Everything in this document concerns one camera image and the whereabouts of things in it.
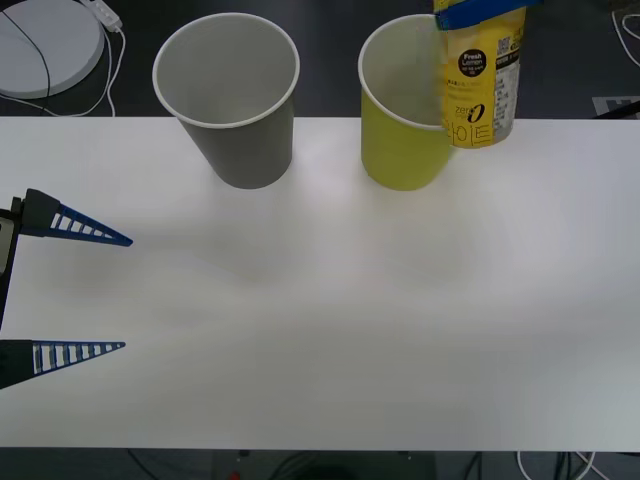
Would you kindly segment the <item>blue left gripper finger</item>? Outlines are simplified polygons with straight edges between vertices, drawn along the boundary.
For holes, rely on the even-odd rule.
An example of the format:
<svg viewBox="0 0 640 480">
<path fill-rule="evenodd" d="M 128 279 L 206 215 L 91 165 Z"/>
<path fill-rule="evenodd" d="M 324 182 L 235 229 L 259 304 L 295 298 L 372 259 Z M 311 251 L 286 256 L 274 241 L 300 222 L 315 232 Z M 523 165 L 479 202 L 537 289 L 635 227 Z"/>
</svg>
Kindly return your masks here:
<svg viewBox="0 0 640 480">
<path fill-rule="evenodd" d="M 78 365 L 120 350 L 125 342 L 64 342 L 53 340 L 2 340 L 1 388 Z"/>
<path fill-rule="evenodd" d="M 61 203 L 50 195 L 28 189 L 22 201 L 21 233 L 130 247 L 133 240 L 105 224 Z"/>
</svg>

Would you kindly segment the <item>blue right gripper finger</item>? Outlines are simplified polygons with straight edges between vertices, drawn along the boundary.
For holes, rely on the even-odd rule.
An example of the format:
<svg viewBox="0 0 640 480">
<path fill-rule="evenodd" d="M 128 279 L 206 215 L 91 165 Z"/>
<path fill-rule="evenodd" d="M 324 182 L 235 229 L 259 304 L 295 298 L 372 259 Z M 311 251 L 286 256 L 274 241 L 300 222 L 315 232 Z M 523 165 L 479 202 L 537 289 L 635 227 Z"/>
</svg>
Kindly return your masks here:
<svg viewBox="0 0 640 480">
<path fill-rule="evenodd" d="M 537 0 L 466 0 L 447 4 L 434 15 L 440 31 L 460 30 L 536 4 Z"/>
</svg>

